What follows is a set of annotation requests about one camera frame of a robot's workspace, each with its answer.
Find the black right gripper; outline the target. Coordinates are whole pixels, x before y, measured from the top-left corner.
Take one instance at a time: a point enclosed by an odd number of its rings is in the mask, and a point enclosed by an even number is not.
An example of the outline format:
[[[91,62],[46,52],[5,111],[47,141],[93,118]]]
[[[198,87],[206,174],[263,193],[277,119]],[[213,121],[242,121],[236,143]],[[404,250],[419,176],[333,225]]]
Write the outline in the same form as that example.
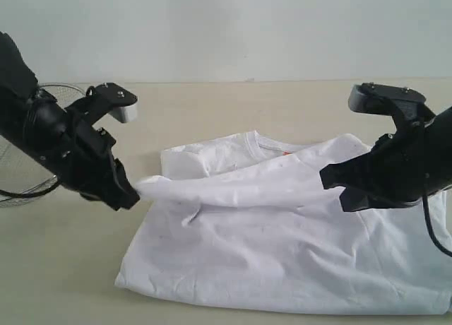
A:
[[[319,172],[324,189],[345,187],[345,212],[408,208],[422,192],[428,195],[451,185],[451,132],[426,130],[422,136],[371,151]]]

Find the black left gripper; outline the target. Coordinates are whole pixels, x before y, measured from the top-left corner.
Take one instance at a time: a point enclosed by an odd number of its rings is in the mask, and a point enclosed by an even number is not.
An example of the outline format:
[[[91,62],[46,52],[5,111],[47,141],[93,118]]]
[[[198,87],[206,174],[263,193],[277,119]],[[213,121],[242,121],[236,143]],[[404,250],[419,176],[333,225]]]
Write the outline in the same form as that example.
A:
[[[140,196],[128,181],[124,165],[112,154],[115,139],[104,129],[95,129],[81,115],[69,113],[74,115],[72,130],[66,134],[72,137],[72,149],[61,149],[59,169],[52,170],[59,184],[115,211],[134,207]]]

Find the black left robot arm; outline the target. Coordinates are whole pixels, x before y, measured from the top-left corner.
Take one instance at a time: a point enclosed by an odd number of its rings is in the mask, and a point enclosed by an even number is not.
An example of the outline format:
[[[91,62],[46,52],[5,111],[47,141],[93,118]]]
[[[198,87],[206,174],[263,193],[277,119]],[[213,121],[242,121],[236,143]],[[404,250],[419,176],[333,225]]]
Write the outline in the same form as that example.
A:
[[[33,199],[59,186],[114,210],[130,209],[140,199],[121,161],[112,154],[116,140],[94,123],[106,114],[127,123],[138,98],[116,83],[90,86],[67,107],[39,85],[10,35],[1,34],[1,136],[56,176],[42,190],[1,191],[12,199]]]

